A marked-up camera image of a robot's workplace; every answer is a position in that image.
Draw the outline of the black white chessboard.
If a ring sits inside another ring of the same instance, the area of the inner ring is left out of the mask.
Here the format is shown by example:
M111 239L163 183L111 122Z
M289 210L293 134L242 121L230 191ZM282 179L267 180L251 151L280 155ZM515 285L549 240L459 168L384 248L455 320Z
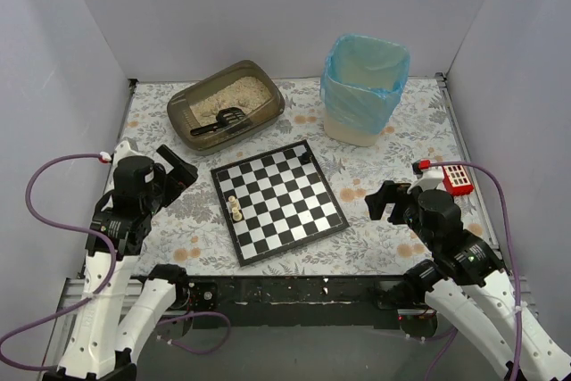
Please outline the black white chessboard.
M300 163L303 153L310 162ZM253 265L346 230L349 222L307 141L211 170L240 266ZM243 218L234 222L233 195Z

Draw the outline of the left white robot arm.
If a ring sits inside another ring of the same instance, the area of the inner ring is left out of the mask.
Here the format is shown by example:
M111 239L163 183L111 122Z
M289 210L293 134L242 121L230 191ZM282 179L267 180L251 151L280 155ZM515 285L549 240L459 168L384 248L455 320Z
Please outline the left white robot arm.
M109 156L112 180L97 201L87 239L85 281L66 350L45 380L133 380L145 341L166 310L188 298L186 271L160 264L123 314L128 283L152 229L152 219L198 178L197 168L166 145L163 161L143 156L127 141Z

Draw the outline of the brown plastic litter box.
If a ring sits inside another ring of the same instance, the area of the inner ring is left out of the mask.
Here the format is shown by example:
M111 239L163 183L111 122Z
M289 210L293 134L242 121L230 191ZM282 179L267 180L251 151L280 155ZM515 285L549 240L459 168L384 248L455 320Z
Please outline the brown plastic litter box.
M228 127L192 137L190 131L212 124L217 113L240 108L252 122L242 129ZM272 125L284 112L285 99L255 62L243 60L185 88L167 104L170 124L191 151L208 155L227 148Z

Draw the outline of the black litter scoop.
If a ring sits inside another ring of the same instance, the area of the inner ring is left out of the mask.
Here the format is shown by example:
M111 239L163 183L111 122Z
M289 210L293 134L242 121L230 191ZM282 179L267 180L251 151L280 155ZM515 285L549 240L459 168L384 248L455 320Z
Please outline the black litter scoop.
M220 129L228 127L242 129L250 126L252 123L247 115L237 107L229 107L220 110L215 119L216 121L212 124L192 129L190 131L190 135L192 137L198 137L207 133L217 132Z

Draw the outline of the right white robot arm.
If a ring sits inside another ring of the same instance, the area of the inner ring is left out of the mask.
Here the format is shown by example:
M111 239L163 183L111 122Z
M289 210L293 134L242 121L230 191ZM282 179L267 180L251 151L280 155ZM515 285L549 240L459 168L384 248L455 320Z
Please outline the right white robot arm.
M432 254L383 292L382 302L425 304L442 314L505 380L568 380L570 357L517 297L495 252L465 229L453 197L387 180L365 198L369 217L405 225Z

